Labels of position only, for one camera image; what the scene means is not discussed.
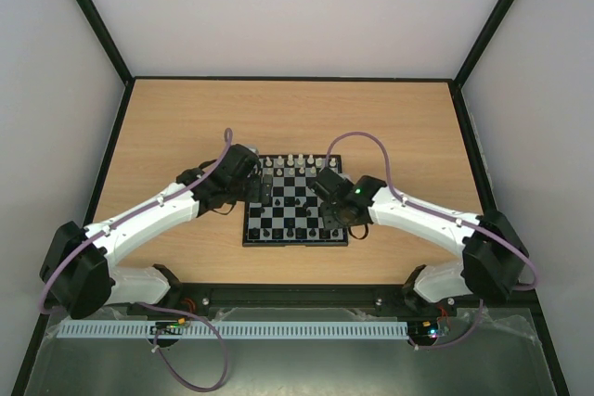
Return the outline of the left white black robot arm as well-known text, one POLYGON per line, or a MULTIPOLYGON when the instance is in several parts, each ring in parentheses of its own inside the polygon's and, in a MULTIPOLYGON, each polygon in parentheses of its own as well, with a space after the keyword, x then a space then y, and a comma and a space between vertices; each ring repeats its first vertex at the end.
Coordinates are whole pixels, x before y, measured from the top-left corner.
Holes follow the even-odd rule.
POLYGON ((133 304, 173 309, 182 299, 179 279, 165 266, 123 267, 121 262, 156 236, 225 205, 259 198, 261 161, 254 148, 227 144, 216 160, 179 174, 156 196, 115 217, 85 227, 67 222, 55 232, 40 277, 48 301, 72 319, 104 306, 133 304))

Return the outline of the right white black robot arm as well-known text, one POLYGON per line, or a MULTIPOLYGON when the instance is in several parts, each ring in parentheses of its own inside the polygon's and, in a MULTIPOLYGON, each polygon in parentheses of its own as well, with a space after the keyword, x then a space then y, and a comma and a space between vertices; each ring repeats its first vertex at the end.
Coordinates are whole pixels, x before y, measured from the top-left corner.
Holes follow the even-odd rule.
POLYGON ((520 286, 529 253, 507 217, 454 211, 394 192, 382 179, 357 182, 324 168, 307 182, 320 199, 326 229, 372 224, 392 227, 429 241, 453 255, 451 262, 422 264, 407 278, 401 301, 417 314, 448 299, 473 295, 504 304, 520 286))

